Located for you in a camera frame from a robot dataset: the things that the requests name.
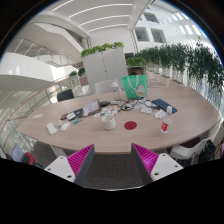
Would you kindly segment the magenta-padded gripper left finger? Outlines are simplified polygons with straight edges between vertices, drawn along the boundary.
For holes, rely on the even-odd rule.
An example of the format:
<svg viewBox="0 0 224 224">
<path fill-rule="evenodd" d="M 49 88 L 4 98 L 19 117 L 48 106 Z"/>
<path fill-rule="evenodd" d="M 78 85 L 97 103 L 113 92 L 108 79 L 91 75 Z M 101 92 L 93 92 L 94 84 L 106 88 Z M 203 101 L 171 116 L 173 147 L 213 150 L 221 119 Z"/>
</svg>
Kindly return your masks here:
<svg viewBox="0 0 224 224">
<path fill-rule="evenodd" d="M 94 156 L 95 148 L 91 144 L 68 157 L 59 156 L 45 168 L 45 171 L 83 186 Z"/>
</svg>

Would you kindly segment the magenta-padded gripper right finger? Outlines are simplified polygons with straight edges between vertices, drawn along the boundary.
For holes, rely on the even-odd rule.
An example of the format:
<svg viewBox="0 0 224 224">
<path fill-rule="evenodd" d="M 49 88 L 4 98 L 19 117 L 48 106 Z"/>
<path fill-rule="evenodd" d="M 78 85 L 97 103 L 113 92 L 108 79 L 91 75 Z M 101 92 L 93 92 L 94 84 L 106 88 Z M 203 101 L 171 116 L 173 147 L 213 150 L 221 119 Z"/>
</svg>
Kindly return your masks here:
<svg viewBox="0 0 224 224">
<path fill-rule="evenodd" d="M 131 144 L 131 154 L 136 162 L 144 185 L 182 169 L 182 166 L 167 153 L 157 154 L 135 143 Z"/>
</svg>

